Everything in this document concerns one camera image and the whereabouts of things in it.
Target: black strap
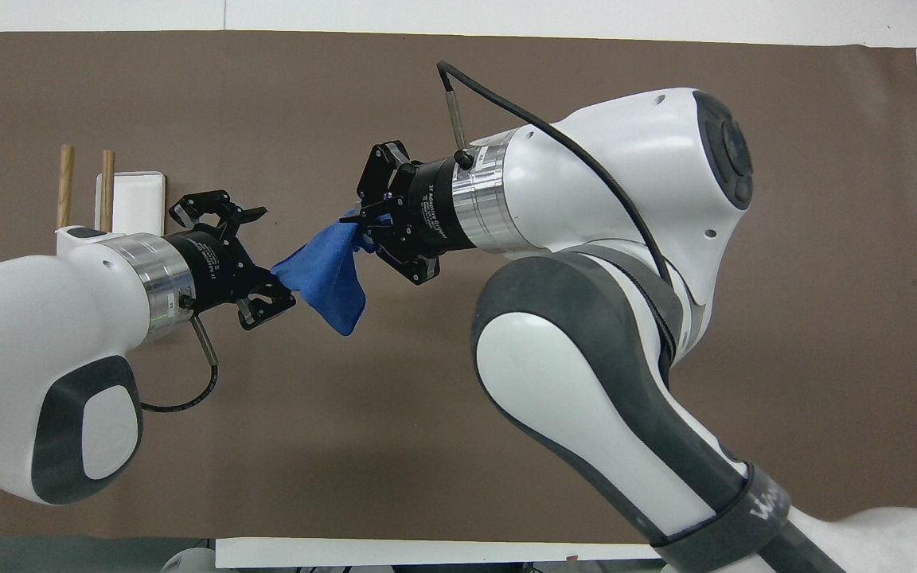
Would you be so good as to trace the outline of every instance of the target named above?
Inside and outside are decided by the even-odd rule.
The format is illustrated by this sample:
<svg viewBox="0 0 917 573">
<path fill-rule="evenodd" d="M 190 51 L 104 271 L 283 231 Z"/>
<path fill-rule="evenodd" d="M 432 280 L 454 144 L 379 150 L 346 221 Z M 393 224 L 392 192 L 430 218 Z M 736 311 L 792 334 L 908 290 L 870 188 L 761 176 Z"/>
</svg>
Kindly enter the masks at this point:
<svg viewBox="0 0 917 573">
<path fill-rule="evenodd" d="M 787 523 L 790 496 L 749 463 L 749 480 L 713 519 L 670 538 L 654 550 L 680 573 L 707 573 L 759 552 Z"/>
</svg>

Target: wooden stick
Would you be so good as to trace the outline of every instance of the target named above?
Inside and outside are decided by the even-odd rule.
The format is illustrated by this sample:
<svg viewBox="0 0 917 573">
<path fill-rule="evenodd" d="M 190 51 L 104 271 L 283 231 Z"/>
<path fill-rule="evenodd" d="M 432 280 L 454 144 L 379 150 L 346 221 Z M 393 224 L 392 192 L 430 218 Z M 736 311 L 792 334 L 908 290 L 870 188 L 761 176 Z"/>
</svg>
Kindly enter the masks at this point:
<svg viewBox="0 0 917 573">
<path fill-rule="evenodd" d="M 73 146 L 62 146 L 59 157 L 59 206 L 55 217 L 55 228 L 69 226 L 69 206 L 73 194 Z"/>
<path fill-rule="evenodd" d="M 112 232 L 112 191 L 115 186 L 115 152 L 106 149 L 101 154 L 101 219 L 98 229 Z"/>
</svg>

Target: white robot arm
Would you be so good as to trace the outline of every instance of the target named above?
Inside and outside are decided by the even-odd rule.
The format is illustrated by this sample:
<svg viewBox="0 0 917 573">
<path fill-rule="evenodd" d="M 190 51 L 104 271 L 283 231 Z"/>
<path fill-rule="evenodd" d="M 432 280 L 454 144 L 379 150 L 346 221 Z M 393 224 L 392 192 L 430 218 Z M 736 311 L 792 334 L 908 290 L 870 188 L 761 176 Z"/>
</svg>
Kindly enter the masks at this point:
<svg viewBox="0 0 917 573">
<path fill-rule="evenodd" d="M 265 209 L 243 210 L 226 192 L 195 193 L 170 211 L 190 231 L 112 235 L 70 226 L 55 256 L 0 263 L 0 489 L 44 504 L 97 493 L 131 460 L 142 409 L 125 354 L 224 302 L 244 329 L 294 303 L 236 238 Z M 205 214 L 219 217 L 202 224 Z"/>
<path fill-rule="evenodd" d="M 593 105 L 554 127 L 627 189 L 666 271 L 611 189 L 537 124 L 431 163 L 408 160 L 400 142 L 375 146 L 349 220 L 377 221 L 366 232 L 379 256 L 413 283 L 436 276 L 445 251 L 516 259 L 477 305 L 481 384 L 669 571 L 917 571 L 917 510 L 812 519 L 669 394 L 667 371 L 706 329 L 721 255 L 752 197 L 728 109 L 673 88 Z"/>
</svg>

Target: metallic band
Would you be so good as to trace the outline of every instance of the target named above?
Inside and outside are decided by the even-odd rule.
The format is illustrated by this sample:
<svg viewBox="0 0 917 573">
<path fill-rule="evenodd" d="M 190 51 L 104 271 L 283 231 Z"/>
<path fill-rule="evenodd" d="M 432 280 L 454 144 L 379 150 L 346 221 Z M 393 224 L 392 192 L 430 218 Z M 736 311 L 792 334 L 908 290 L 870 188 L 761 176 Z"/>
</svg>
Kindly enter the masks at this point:
<svg viewBox="0 0 917 573">
<path fill-rule="evenodd" d="M 516 130 L 491 135 L 469 149 L 476 158 L 468 171 L 455 166 L 451 202 L 466 238 L 488 253 L 535 250 L 516 228 L 505 202 L 505 150 Z"/>
<path fill-rule="evenodd" d="M 193 310 L 182 308 L 179 298 L 196 297 L 193 275 L 185 259 L 171 244 L 150 233 L 117 236 L 100 244 L 116 251 L 137 271 L 150 309 L 150 323 L 145 341 L 171 333 L 193 316 Z"/>
</svg>

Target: blue cloth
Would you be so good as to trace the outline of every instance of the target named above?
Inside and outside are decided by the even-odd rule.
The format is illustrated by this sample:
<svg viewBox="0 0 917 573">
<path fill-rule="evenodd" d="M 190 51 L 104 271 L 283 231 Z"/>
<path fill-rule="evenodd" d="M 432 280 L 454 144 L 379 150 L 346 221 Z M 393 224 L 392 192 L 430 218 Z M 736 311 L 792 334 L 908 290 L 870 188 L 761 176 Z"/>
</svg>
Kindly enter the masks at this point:
<svg viewBox="0 0 917 573">
<path fill-rule="evenodd" d="M 298 290 L 302 300 L 343 337 L 353 333 L 367 306 L 353 253 L 360 249 L 373 253 L 374 244 L 357 233 L 359 227 L 336 222 L 271 268 L 288 290 Z"/>
</svg>

